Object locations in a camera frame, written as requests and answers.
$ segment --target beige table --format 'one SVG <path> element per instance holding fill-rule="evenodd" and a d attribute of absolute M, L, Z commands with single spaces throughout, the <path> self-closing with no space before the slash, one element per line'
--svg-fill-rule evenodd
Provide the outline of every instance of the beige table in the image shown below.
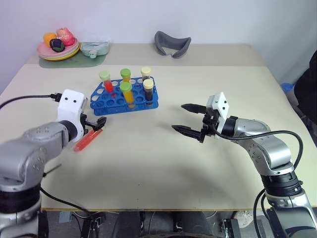
<path fill-rule="evenodd" d="M 130 55 L 127 49 L 134 51 Z M 152 50 L 151 45 L 114 45 L 105 63 L 91 68 L 45 69 L 33 58 L 1 94 L 3 102 L 69 88 L 90 97 L 100 82 L 99 71 L 110 70 L 112 79 L 119 79 L 123 67 L 130 68 L 132 76 L 139 76 L 142 66 L 152 66 L 159 107 L 109 115 L 106 130 L 84 151 L 74 153 L 69 145 L 47 164 L 48 170 L 62 163 L 43 179 L 47 191 L 96 210 L 251 209 L 263 185 L 247 152 L 212 137 L 201 144 L 171 128 L 172 124 L 183 124 L 200 129 L 203 116 L 180 105 L 205 105 L 209 95 L 223 91 L 229 115 L 259 119 L 272 130 L 291 130 L 302 137 L 304 153 L 297 175 L 304 181 L 311 204 L 317 205 L 317 149 L 270 71 L 249 46 L 192 45 L 182 59 L 163 57 Z M 50 99 L 21 100 L 5 106 L 0 111 L 0 142 L 55 120 L 56 109 L 57 103 Z M 86 113 L 89 119 L 96 119 L 89 107 Z M 295 159 L 297 140 L 289 135 L 278 137 L 288 144 Z M 70 208 L 45 196 L 42 206 Z"/>

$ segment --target shoe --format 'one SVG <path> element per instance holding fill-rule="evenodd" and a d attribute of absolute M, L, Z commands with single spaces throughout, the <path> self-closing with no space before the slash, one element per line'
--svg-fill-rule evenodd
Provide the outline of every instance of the shoe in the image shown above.
<path fill-rule="evenodd" d="M 246 228 L 253 221 L 253 215 L 249 211 L 237 211 L 234 219 L 238 220 L 239 228 Z"/>

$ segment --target test tube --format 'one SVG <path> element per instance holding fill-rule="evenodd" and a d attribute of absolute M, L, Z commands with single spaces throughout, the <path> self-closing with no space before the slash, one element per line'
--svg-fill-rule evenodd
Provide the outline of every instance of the test tube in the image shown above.
<path fill-rule="evenodd" d="M 106 91 L 108 93 L 113 92 L 113 85 L 112 82 L 110 80 L 110 73 L 109 71 L 105 70 L 105 71 L 101 71 L 99 73 L 99 78 L 101 79 L 101 81 L 104 83 L 104 87 L 106 89 Z"/>
<path fill-rule="evenodd" d="M 120 74 L 122 76 L 123 82 L 127 82 L 130 83 L 130 79 L 131 79 L 131 71 L 128 68 L 123 68 L 120 71 Z"/>
<path fill-rule="evenodd" d="M 143 82 L 144 80 L 150 78 L 151 68 L 150 67 L 142 67 L 141 74 L 142 74 L 142 82 Z"/>
<path fill-rule="evenodd" d="M 143 87 L 145 91 L 145 100 L 152 101 L 153 100 L 153 87 L 154 82 L 151 79 L 146 79 L 143 81 Z"/>
<path fill-rule="evenodd" d="M 133 92 L 132 92 L 132 85 L 128 82 L 122 82 L 120 84 L 120 90 L 123 93 L 123 96 L 125 98 L 125 101 L 127 103 L 133 103 L 134 102 L 134 97 L 133 97 Z M 134 104 L 129 104 L 130 108 L 134 108 Z"/>

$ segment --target blue test tube rack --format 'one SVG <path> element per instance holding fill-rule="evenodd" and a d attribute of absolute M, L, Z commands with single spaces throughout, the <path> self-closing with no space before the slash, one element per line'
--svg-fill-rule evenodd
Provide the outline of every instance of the blue test tube rack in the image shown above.
<path fill-rule="evenodd" d="M 94 110 L 96 116 L 149 110 L 159 106 L 159 97 L 155 82 L 153 87 L 153 99 L 151 101 L 146 101 L 142 78 L 131 78 L 130 83 L 132 85 L 134 97 L 134 102 L 131 104 L 135 105 L 133 108 L 129 107 L 130 104 L 127 103 L 123 97 L 120 90 L 121 82 L 122 79 L 112 80 L 114 91 L 111 93 L 108 93 L 105 90 L 105 87 L 101 82 L 91 94 L 90 107 Z"/>

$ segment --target white cap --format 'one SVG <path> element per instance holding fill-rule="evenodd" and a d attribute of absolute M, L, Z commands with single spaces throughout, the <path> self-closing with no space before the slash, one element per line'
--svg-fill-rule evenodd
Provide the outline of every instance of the white cap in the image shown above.
<path fill-rule="evenodd" d="M 150 76 L 151 75 L 151 68 L 150 67 L 142 67 L 141 74 L 143 76 Z"/>
<path fill-rule="evenodd" d="M 143 81 L 143 87 L 145 89 L 152 89 L 154 87 L 154 82 L 151 79 L 146 79 Z"/>

